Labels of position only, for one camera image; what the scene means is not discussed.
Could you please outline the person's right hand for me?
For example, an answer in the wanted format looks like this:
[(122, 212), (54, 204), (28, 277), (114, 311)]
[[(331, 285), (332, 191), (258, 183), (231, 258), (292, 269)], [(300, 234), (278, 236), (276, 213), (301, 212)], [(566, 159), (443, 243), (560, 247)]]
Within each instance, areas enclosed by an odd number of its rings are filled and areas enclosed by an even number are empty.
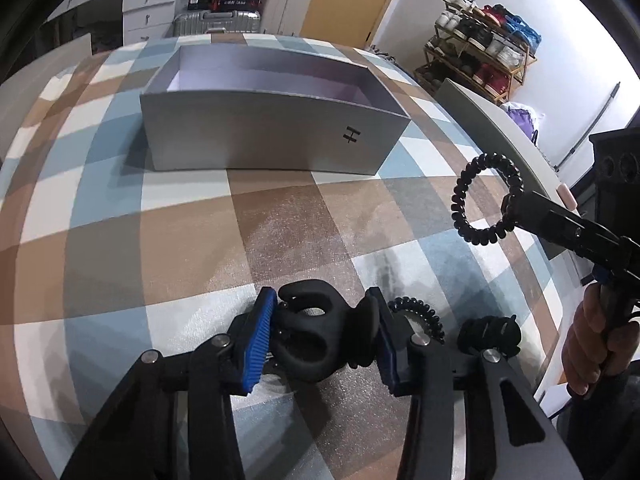
[(586, 287), (563, 344), (564, 375), (568, 388), (578, 396), (584, 396), (603, 374), (622, 374), (639, 347), (637, 321), (629, 321), (603, 338), (606, 316), (600, 291), (598, 283)]

